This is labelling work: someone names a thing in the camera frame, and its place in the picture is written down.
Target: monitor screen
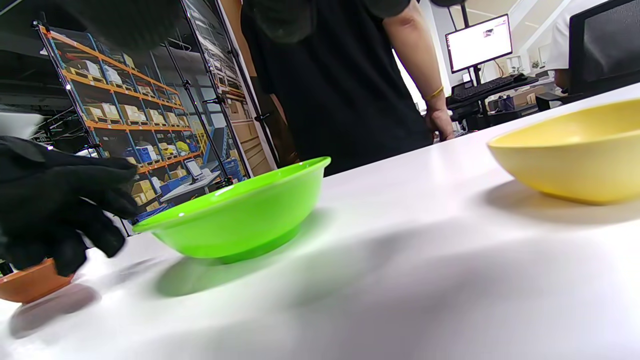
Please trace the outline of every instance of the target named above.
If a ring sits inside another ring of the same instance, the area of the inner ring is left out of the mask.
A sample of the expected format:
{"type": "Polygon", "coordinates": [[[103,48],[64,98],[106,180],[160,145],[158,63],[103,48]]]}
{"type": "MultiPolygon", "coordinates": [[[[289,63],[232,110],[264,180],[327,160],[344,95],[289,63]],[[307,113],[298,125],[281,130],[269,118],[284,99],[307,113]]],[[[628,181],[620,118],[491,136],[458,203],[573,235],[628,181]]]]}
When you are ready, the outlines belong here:
{"type": "Polygon", "coordinates": [[[447,34],[451,72],[466,70],[513,52],[509,15],[447,34]]]}
{"type": "Polygon", "coordinates": [[[187,166],[187,169],[189,170],[189,173],[191,173],[191,176],[198,177],[202,175],[202,170],[200,170],[200,167],[195,160],[187,160],[184,162],[184,164],[187,166]]]}

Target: gold bracelet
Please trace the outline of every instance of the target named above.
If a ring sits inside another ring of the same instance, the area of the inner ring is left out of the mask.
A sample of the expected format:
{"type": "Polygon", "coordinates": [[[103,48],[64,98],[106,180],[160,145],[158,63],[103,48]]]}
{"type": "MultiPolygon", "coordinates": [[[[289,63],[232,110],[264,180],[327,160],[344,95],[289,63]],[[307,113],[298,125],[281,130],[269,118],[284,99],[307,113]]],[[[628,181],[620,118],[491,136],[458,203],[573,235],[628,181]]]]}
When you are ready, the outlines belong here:
{"type": "Polygon", "coordinates": [[[444,86],[441,86],[433,95],[425,99],[426,102],[433,100],[436,96],[440,95],[444,91],[444,86]]]}

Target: plastic bowl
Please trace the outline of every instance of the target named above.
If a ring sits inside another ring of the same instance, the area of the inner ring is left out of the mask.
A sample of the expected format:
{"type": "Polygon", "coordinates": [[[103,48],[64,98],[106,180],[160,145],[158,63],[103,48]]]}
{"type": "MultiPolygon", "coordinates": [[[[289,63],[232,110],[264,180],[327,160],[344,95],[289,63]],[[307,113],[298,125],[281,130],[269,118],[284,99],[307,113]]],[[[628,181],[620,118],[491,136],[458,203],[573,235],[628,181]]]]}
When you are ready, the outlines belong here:
{"type": "Polygon", "coordinates": [[[562,115],[489,142],[513,177],[544,194],[583,204],[640,195],[640,100],[562,115]]]}
{"type": "Polygon", "coordinates": [[[29,304],[64,288],[74,278],[58,276],[53,260],[0,277],[0,299],[29,304]]]}
{"type": "Polygon", "coordinates": [[[151,231],[192,258],[255,258],[296,236],[330,162],[318,158],[268,172],[155,215],[134,231],[151,231]]]}

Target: hand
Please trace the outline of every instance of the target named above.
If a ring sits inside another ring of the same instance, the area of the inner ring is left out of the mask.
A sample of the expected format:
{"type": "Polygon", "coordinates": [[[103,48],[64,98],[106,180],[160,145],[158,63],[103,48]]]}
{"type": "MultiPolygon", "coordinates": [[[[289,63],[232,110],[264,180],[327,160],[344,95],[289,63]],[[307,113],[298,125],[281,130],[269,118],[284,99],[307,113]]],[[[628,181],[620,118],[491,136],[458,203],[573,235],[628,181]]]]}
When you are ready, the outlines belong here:
{"type": "Polygon", "coordinates": [[[136,167],[125,159],[65,154],[0,136],[0,258],[24,270],[53,258],[61,276],[86,261],[84,234],[107,257],[124,236],[103,211],[136,215],[125,189],[136,167]]]}
{"type": "Polygon", "coordinates": [[[438,131],[440,134],[440,142],[455,138],[451,117],[446,109],[428,111],[426,116],[427,124],[431,132],[435,133],[438,131]]]}

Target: white shirt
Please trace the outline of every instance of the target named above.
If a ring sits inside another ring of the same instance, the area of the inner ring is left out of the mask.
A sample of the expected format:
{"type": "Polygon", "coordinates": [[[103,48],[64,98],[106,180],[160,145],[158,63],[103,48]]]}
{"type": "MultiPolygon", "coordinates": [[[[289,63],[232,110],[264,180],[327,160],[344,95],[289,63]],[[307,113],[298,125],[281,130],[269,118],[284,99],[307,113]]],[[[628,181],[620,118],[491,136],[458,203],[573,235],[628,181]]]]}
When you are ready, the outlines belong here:
{"type": "Polygon", "coordinates": [[[572,0],[558,15],[551,39],[547,69],[569,69],[569,19],[577,13],[600,5],[607,0],[572,0]]]}

